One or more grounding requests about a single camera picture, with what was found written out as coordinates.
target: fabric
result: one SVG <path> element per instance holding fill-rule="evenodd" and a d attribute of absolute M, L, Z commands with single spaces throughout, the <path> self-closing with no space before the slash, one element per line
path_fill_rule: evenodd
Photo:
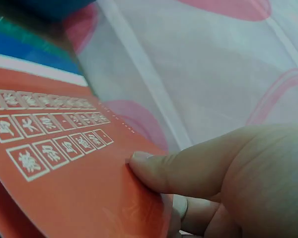
<path fill-rule="evenodd" d="M 247 124 L 298 123 L 298 0 L 99 0 L 94 8 L 97 26 L 78 52 L 90 84 L 113 110 L 129 101 L 117 113 L 161 148 Z"/>

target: finger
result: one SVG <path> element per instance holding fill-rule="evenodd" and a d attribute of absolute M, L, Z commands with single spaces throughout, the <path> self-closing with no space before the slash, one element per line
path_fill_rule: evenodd
<path fill-rule="evenodd" d="M 200 237 L 200 236 L 193 236 L 193 235 L 182 235 L 181 233 L 177 233 L 172 238 L 202 238 L 202 237 Z"/>
<path fill-rule="evenodd" d="M 212 217 L 204 238 L 242 238 L 242 230 L 221 204 Z"/>
<path fill-rule="evenodd" d="M 148 153 L 135 152 L 129 165 L 154 191 L 199 198 L 213 196 L 220 192 L 232 160 L 262 129 L 244 127 L 168 156 L 148 159 Z"/>
<path fill-rule="evenodd" d="M 171 219 L 169 224 L 169 230 L 168 230 L 168 238 L 173 238 L 181 229 L 181 218 L 180 214 L 176 209 L 172 210 L 171 213 Z"/>
<path fill-rule="evenodd" d="M 219 192 L 218 194 L 208 197 L 207 200 L 212 201 L 212 202 L 218 202 L 221 203 L 221 193 Z"/>
<path fill-rule="evenodd" d="M 203 236 L 220 204 L 188 197 L 188 209 L 181 223 L 181 230 Z"/>

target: skin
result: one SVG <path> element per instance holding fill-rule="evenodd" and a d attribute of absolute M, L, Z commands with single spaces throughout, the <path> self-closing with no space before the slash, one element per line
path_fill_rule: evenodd
<path fill-rule="evenodd" d="M 243 127 L 167 156 L 136 152 L 129 165 L 152 190 L 185 196 L 169 238 L 298 238 L 297 125 Z"/>

